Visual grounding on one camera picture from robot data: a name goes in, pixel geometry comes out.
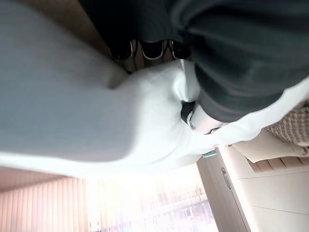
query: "beige wall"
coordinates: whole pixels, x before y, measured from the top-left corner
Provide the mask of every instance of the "beige wall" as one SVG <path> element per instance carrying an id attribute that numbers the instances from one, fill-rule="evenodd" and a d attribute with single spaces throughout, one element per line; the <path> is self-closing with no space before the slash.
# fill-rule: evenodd
<path id="1" fill-rule="evenodd" d="M 256 174 L 235 148 L 220 152 L 252 231 L 309 231 L 309 166 Z"/>

